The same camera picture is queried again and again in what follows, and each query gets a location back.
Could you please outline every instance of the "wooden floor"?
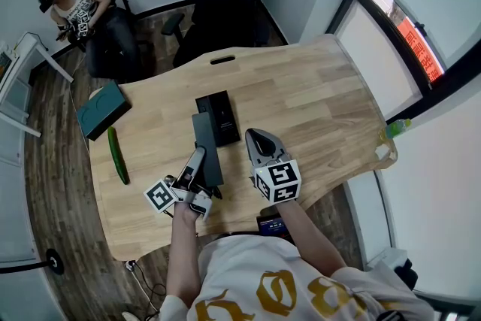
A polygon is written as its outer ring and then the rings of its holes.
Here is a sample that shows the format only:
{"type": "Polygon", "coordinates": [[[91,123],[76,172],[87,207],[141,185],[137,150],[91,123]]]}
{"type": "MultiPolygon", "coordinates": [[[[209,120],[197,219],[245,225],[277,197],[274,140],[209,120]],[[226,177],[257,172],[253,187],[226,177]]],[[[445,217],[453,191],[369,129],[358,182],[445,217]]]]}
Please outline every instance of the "wooden floor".
{"type": "MultiPolygon", "coordinates": [[[[187,30],[192,6],[176,11],[186,13],[182,30],[187,30]]],[[[143,63],[152,75],[172,69],[177,42],[174,37],[160,34],[163,23],[172,13],[138,22],[138,37],[152,42],[142,47],[143,63]]],[[[281,44],[271,28],[269,45],[281,44]]],[[[59,63],[70,74],[77,68],[71,85],[76,108],[107,82],[87,74],[79,50],[65,54],[59,63]]],[[[127,310],[144,317],[147,305],[144,294],[132,273],[122,262],[115,261],[107,248],[95,204],[89,154],[77,124],[68,84],[51,68],[38,72],[29,112],[29,125],[42,131],[41,138],[26,136],[29,213],[40,254],[54,248],[65,263],[64,275],[47,272],[65,315],[70,320],[120,320],[121,312],[127,310]]],[[[361,267],[346,196],[341,187],[336,190],[315,203],[308,213],[348,264],[361,267]]],[[[213,237],[199,238],[199,249],[211,239],[213,237]]],[[[156,250],[138,263],[151,286],[165,283],[168,247],[156,250]]],[[[154,303],[160,305],[162,298],[154,296],[154,303]]]]}

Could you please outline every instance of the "black office chair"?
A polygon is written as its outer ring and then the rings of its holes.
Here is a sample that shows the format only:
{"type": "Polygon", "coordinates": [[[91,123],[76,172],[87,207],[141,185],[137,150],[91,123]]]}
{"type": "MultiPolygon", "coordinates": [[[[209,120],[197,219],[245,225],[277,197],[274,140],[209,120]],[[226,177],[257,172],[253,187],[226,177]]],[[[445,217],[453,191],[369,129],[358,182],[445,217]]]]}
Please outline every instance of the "black office chair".
{"type": "MultiPolygon", "coordinates": [[[[134,28],[134,22],[135,22],[135,16],[132,13],[130,6],[129,6],[129,0],[122,0],[124,8],[126,9],[126,16],[129,21],[129,25],[131,27],[132,34],[135,35],[135,28],[134,28]]],[[[115,5],[116,0],[111,0],[111,4],[115,5]]],[[[73,35],[70,35],[68,38],[68,41],[73,44],[74,46],[79,47],[83,52],[85,52],[85,43],[87,38],[76,38],[73,35]]],[[[148,41],[137,41],[138,44],[151,44],[148,41]]],[[[120,51],[119,48],[112,43],[111,45],[107,45],[106,47],[106,53],[107,56],[111,58],[111,60],[106,61],[102,68],[96,68],[95,69],[95,77],[104,77],[104,78],[110,78],[110,79],[118,79],[119,76],[121,77],[122,75],[119,74],[119,67],[118,67],[118,62],[119,60],[122,60],[120,56],[120,51]]]]}
{"type": "Polygon", "coordinates": [[[256,0],[196,0],[194,25],[185,37],[179,27],[183,18],[184,14],[173,15],[162,29],[163,35],[174,34],[180,45],[174,67],[210,51],[268,42],[268,26],[256,20],[256,0]]]}

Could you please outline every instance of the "window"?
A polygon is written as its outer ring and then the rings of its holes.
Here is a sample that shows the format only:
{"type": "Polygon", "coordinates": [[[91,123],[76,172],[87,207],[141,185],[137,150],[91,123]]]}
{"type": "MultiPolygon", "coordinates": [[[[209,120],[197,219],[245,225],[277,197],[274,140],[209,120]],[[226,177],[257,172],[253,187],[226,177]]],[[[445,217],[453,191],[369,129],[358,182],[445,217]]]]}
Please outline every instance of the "window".
{"type": "Polygon", "coordinates": [[[395,0],[373,0],[398,27],[414,55],[419,60],[430,83],[444,74],[443,66],[437,59],[429,43],[423,36],[423,31],[416,28],[415,23],[403,12],[395,0]]]}
{"type": "MultiPolygon", "coordinates": [[[[343,0],[335,33],[354,0],[343,0]]],[[[422,99],[391,118],[414,118],[481,74],[481,0],[357,0],[413,75],[422,99]]]]}

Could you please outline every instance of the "black cable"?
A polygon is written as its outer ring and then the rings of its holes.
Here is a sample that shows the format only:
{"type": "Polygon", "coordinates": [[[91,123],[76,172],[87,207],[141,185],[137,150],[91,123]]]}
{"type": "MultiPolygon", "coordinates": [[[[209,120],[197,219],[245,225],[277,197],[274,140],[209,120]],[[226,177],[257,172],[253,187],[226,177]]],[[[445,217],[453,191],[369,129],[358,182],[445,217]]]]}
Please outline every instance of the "black cable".
{"type": "Polygon", "coordinates": [[[152,288],[149,286],[149,284],[147,283],[147,280],[145,278],[145,274],[144,274],[144,270],[140,267],[140,265],[136,262],[134,262],[134,270],[135,270],[135,267],[139,268],[139,270],[141,271],[141,274],[142,274],[142,280],[144,280],[144,283],[145,283],[145,286],[150,290],[150,296],[149,296],[149,302],[147,302],[147,306],[145,308],[145,311],[144,311],[144,321],[148,321],[149,319],[152,319],[152,317],[156,316],[157,314],[159,314],[159,312],[155,312],[154,314],[148,314],[147,312],[149,311],[149,305],[152,305],[152,299],[153,299],[153,295],[154,294],[157,294],[159,297],[163,297],[165,296],[166,292],[167,292],[167,289],[165,288],[165,285],[163,283],[156,283],[152,288]],[[159,293],[159,292],[156,292],[156,287],[157,286],[161,286],[164,288],[164,292],[163,293],[159,293]]]}
{"type": "Polygon", "coordinates": [[[160,296],[165,295],[167,289],[165,288],[165,285],[164,285],[163,283],[156,283],[153,287],[155,288],[156,286],[162,286],[162,287],[164,288],[164,291],[165,291],[165,292],[163,292],[163,293],[158,293],[158,292],[156,292],[156,291],[155,291],[153,288],[151,288],[151,287],[149,286],[149,284],[147,283],[147,280],[145,279],[144,271],[143,271],[142,268],[139,266],[139,264],[136,263],[136,262],[134,262],[134,266],[138,267],[139,270],[141,271],[141,273],[142,273],[142,280],[144,280],[145,286],[146,286],[151,292],[154,292],[155,294],[160,295],[160,296]]]}
{"type": "Polygon", "coordinates": [[[22,43],[22,40],[24,39],[24,37],[25,37],[27,34],[38,36],[38,40],[40,41],[40,44],[41,44],[42,46],[44,46],[45,51],[48,51],[48,48],[47,48],[47,46],[45,46],[44,42],[43,42],[42,39],[40,38],[40,35],[39,35],[39,34],[35,34],[34,32],[26,32],[25,34],[23,34],[23,36],[22,36],[22,38],[20,39],[20,41],[19,41],[17,44],[15,44],[14,50],[15,50],[18,46],[20,46],[20,43],[22,43]]]}

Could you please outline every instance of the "window frame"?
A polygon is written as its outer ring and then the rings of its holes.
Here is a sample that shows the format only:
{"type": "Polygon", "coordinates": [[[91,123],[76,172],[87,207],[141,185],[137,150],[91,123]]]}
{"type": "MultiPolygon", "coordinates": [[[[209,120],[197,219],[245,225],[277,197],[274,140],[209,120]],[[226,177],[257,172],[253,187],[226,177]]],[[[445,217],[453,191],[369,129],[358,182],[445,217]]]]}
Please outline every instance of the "window frame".
{"type": "MultiPolygon", "coordinates": [[[[338,30],[354,1],[355,0],[343,0],[340,3],[336,14],[325,31],[326,34],[334,34],[338,30]]],[[[445,69],[443,75],[430,83],[417,56],[399,32],[397,26],[384,14],[380,7],[373,0],[356,1],[371,15],[398,51],[404,64],[413,76],[422,96],[420,100],[388,119],[388,124],[399,119],[412,119],[417,117],[454,94],[465,84],[481,74],[481,40],[479,40],[456,63],[448,69],[445,69]]]]}

